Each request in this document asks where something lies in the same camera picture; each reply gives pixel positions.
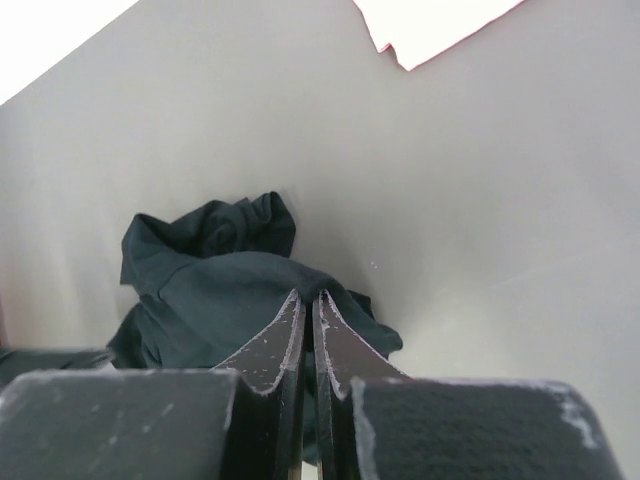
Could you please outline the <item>black t shirt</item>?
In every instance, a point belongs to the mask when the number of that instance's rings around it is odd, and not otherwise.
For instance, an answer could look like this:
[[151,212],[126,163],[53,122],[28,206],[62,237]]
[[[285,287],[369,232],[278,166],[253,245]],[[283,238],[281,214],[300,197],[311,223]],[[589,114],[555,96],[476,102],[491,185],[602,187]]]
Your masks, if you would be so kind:
[[212,201],[166,223],[139,214],[122,241],[120,281],[138,303],[103,349],[3,348],[1,393],[40,370],[212,369],[297,292],[305,308],[301,461],[318,462],[313,305],[322,291],[346,323],[388,361],[402,342],[377,323],[368,298],[291,259],[295,224],[281,197]]

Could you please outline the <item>red plastic bin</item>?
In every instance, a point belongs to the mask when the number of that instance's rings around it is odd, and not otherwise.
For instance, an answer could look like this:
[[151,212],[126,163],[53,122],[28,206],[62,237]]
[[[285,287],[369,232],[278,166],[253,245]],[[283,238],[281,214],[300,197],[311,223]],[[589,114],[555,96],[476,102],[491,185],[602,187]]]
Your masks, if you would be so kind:
[[5,344],[6,328],[2,300],[0,301],[0,346]]

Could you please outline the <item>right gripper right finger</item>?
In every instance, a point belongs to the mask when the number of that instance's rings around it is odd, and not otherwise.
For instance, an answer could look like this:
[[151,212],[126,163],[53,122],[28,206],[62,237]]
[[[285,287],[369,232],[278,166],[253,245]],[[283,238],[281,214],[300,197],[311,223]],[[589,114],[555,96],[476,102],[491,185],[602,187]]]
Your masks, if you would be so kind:
[[320,478],[622,477],[597,416],[571,386],[412,378],[346,323],[327,291],[312,318]]

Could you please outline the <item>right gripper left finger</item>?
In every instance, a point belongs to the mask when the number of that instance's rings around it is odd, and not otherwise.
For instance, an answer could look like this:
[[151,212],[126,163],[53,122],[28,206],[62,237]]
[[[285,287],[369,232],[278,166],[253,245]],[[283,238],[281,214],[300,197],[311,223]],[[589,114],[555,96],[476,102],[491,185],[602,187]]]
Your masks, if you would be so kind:
[[305,308],[212,369],[40,370],[1,393],[5,479],[297,479]]

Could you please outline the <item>pink folded t shirt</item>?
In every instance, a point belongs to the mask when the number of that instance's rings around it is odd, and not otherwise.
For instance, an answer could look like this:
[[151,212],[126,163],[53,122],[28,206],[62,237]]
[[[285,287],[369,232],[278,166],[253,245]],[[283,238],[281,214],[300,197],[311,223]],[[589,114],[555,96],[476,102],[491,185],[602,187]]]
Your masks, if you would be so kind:
[[520,0],[355,0],[376,51],[412,71],[491,22]]

